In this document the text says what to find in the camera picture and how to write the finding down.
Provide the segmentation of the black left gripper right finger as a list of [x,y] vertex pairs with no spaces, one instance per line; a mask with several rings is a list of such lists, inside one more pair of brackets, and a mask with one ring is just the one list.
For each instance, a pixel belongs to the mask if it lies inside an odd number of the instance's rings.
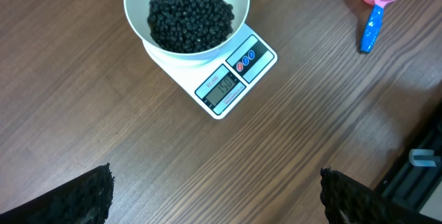
[[322,168],[320,176],[320,201],[330,224],[441,224],[394,204],[337,170]]

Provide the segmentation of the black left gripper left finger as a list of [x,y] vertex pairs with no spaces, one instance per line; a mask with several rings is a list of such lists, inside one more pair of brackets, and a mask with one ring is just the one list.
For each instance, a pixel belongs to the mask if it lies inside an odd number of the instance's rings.
[[79,177],[1,214],[2,223],[104,223],[113,202],[110,165]]

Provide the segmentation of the white digital kitchen scale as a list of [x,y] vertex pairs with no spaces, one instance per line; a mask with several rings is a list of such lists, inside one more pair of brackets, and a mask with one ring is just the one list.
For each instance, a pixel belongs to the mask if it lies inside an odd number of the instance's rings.
[[277,62],[276,52],[248,25],[208,59],[182,60],[146,52],[212,118],[224,118]]

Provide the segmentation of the black beans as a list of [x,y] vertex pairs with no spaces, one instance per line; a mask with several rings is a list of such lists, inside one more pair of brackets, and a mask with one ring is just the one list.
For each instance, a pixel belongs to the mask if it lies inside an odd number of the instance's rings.
[[160,48],[199,53],[226,41],[234,18],[224,0],[150,0],[147,23]]

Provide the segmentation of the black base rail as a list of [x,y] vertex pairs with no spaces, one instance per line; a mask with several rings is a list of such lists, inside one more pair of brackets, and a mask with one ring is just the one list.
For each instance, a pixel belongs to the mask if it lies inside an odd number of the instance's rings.
[[441,106],[410,137],[375,191],[405,209],[441,220]]

